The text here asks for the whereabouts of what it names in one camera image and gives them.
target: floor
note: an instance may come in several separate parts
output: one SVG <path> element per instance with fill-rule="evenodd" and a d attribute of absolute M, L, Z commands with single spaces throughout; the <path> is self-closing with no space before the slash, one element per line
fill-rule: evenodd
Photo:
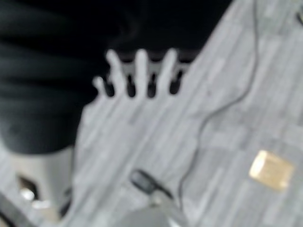
<path fill-rule="evenodd" d="M 185 211 L 195 227 L 303 226 L 303 27 L 299 1 L 258 0 L 258 77 L 249 97 L 213 119 L 200 144 L 199 165 L 185 188 Z M 165 60 L 157 97 L 146 98 L 146 56 L 138 53 L 138 96 L 130 99 L 114 53 L 114 98 L 101 95 L 82 118 L 74 178 L 74 204 L 59 227 L 108 227 L 147 198 L 127 178 L 143 168 L 173 192 L 196 147 L 203 117 L 238 95 L 253 64 L 252 0 L 235 0 L 190 68 L 178 96 L 168 94 L 174 52 Z M 248 172 L 260 149 L 292 162 L 291 185 L 277 193 Z M 0 148 L 0 192 L 36 226 L 43 221 L 17 196 L 13 173 Z M 20 227 L 32 227 L 0 195 L 0 209 Z"/>

